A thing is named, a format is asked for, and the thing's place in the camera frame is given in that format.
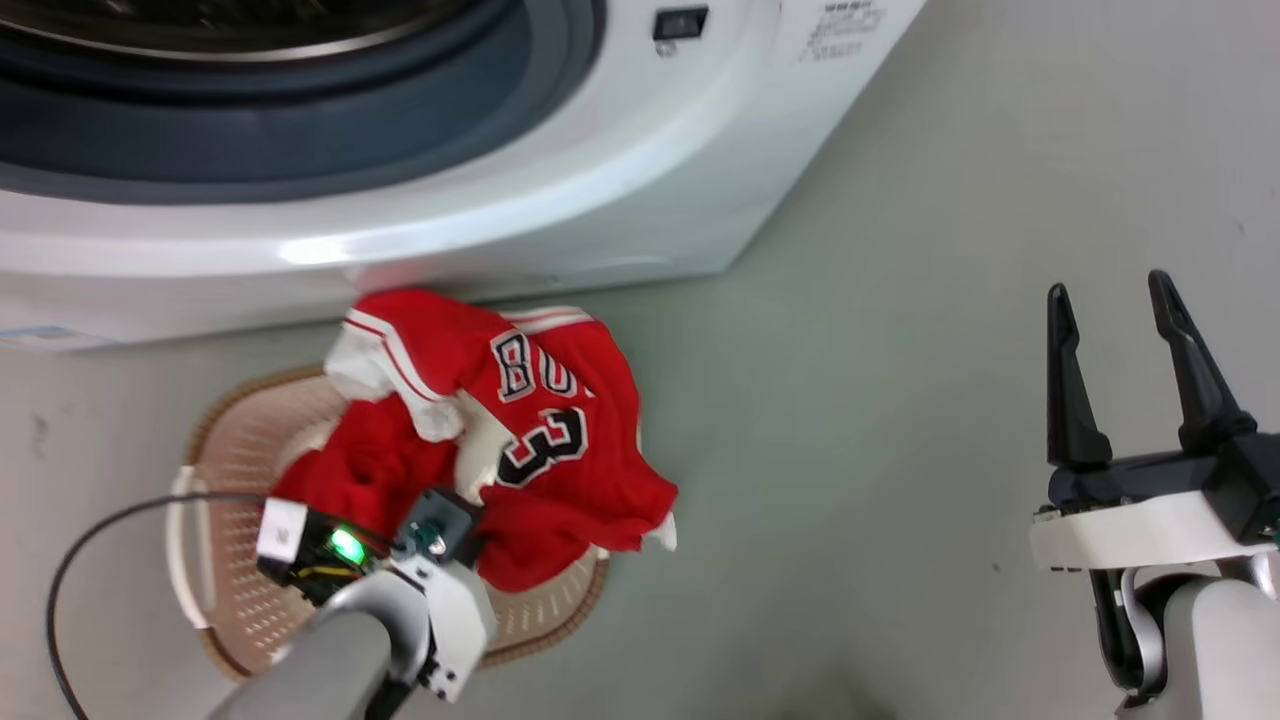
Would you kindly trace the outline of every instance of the black cable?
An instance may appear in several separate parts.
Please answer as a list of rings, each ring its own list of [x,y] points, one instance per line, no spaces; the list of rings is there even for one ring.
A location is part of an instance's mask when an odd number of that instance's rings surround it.
[[[166,495],[163,497],[156,497],[136,505],[131,505],[123,510],[118,510],[106,518],[102,518],[93,524],[88,530],[72,543],[72,547],[63,555],[63,561],[58,564],[58,570],[54,571],[54,580],[49,584],[49,600],[45,602],[45,646],[49,648],[49,664],[54,670],[54,679],[58,680],[58,689],[63,692],[63,698],[67,705],[72,708],[72,714],[76,720],[88,720],[88,715],[84,714],[84,708],[81,706],[79,700],[76,698],[76,692],[72,689],[70,682],[67,679],[67,669],[63,667],[63,656],[58,651],[58,633],[55,632],[55,618],[58,614],[58,593],[63,588],[63,580],[67,578],[67,570],[70,568],[76,556],[79,551],[88,544],[88,541],[97,537],[99,533],[106,528],[124,520],[125,518],[137,515],[146,510],[154,510],[156,507],[164,507],[174,503],[186,502],[202,502],[202,501],[221,501],[221,502],[252,502],[261,505],[266,501],[265,495],[250,493],[250,492],[196,492],[189,495]],[[326,512],[316,512],[324,518],[333,520],[337,524],[347,525],[355,529],[357,533],[365,536],[374,542],[381,542],[384,547],[390,547],[390,542],[387,538],[376,533],[371,533],[358,525],[352,525],[347,520],[338,518],[335,515],[329,515]]]

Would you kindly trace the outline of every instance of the number 3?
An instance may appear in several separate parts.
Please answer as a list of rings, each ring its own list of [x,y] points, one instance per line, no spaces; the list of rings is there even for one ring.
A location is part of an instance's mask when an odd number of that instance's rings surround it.
[[[507,445],[498,460],[498,483],[522,488],[552,465],[582,457],[586,446],[586,415],[581,410],[547,410],[541,425]]]

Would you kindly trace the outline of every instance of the jersey number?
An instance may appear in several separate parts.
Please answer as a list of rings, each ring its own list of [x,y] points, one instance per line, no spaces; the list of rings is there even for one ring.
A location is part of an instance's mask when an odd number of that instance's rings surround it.
[[[493,355],[502,368],[502,388],[498,397],[503,402],[520,400],[538,387],[539,378],[534,377],[532,352],[529,347],[529,338],[520,331],[503,333],[493,340]],[[538,369],[541,375],[543,387],[562,397],[577,395],[577,378],[568,368],[561,365],[543,348],[538,348]]]
[[[586,415],[581,410],[547,410],[541,425],[507,445],[498,460],[498,483],[522,488],[552,465],[581,457],[586,445]]]

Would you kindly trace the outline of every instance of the plastic basket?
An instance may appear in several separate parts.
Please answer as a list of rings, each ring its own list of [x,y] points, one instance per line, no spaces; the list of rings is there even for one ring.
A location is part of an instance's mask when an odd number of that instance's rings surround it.
[[[246,383],[196,427],[174,493],[266,493],[289,464],[324,445],[347,407],[320,368]],[[195,527],[187,527],[189,516]],[[271,665],[315,609],[294,588],[257,571],[261,510],[250,503],[170,506],[169,577],[183,614],[209,656],[229,678],[244,680]],[[498,634],[484,667],[534,655],[572,634],[595,606],[608,559],[588,552],[552,580],[524,593],[489,588]]]

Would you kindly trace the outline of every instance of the washing machine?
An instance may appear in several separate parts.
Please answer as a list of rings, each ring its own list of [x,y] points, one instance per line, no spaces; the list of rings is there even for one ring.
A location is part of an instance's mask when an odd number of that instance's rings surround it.
[[[0,343],[719,273],[923,0],[0,0]]]

